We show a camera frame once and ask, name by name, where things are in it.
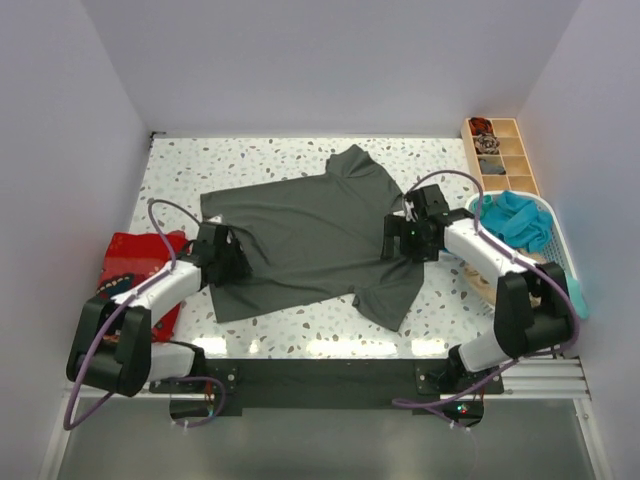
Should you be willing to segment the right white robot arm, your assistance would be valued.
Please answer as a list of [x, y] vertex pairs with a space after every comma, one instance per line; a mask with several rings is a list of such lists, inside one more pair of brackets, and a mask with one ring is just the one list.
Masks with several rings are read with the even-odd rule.
[[496, 299], [492, 326], [449, 350], [441, 383], [466, 393], [481, 372], [576, 341], [579, 317], [560, 265], [521, 255], [482, 226], [479, 208], [451, 208], [439, 186], [410, 190], [401, 212], [384, 219], [382, 258], [434, 262], [442, 251], [470, 263]]

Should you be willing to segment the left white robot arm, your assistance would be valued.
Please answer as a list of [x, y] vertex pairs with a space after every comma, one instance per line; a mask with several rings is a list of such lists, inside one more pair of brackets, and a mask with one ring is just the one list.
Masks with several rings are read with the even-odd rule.
[[195, 346], [155, 343], [152, 328], [183, 300], [208, 287], [247, 278], [251, 267], [233, 230], [203, 222], [186, 251], [139, 285], [109, 299], [93, 297], [81, 311], [66, 375], [109, 394], [135, 396], [147, 383], [173, 380], [185, 392], [207, 380]]

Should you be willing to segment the dark grey t shirt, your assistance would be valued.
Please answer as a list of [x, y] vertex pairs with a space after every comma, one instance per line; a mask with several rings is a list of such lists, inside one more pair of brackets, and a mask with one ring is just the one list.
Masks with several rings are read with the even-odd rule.
[[401, 195], [357, 145], [331, 155], [321, 175], [202, 194], [202, 215], [231, 227], [252, 268], [248, 278], [212, 288], [217, 320], [350, 294], [362, 316], [398, 331], [424, 280], [422, 265], [380, 257], [384, 218], [399, 210]]

